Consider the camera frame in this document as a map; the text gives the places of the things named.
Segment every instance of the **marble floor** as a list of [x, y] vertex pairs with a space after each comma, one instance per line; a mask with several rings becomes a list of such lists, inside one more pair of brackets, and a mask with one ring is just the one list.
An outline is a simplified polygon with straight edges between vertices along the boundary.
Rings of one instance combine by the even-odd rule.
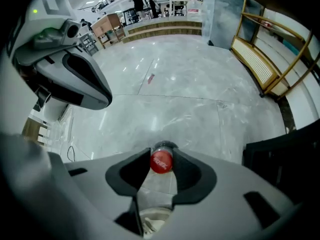
[[[208, 46], [201, 36], [118, 43], [93, 58], [109, 83], [113, 102], [98, 111], [72, 106], [76, 161], [140, 151], [168, 140], [239, 164], [247, 143], [286, 133], [278, 105], [260, 98], [229, 50]], [[65, 162], [69, 146], [61, 146]], [[160, 177], [167, 184], [146, 180], [141, 191], [169, 194], [169, 200], [177, 191], [174, 175]]]

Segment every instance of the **red bottle cap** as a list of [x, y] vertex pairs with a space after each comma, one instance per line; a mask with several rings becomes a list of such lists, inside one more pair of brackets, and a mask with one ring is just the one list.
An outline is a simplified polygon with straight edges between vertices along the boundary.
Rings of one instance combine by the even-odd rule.
[[150, 167], [158, 174], [168, 173], [172, 169], [172, 156], [166, 150], [159, 150], [150, 156]]

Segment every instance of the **white tiled floor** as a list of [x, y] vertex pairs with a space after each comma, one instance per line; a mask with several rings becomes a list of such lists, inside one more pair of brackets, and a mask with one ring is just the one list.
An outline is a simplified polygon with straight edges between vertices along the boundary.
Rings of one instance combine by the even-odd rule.
[[[76, 161], [141, 151], [168, 140], [241, 163], [247, 143], [285, 134], [278, 105], [259, 97], [253, 80], [229, 50], [208, 46], [200, 36], [118, 43], [93, 58], [113, 101], [98, 111], [72, 107]], [[61, 145], [64, 161], [69, 161], [69, 145]], [[174, 194], [172, 180], [167, 182], [170, 185], [157, 189], [158, 184], [146, 180], [142, 190]]]

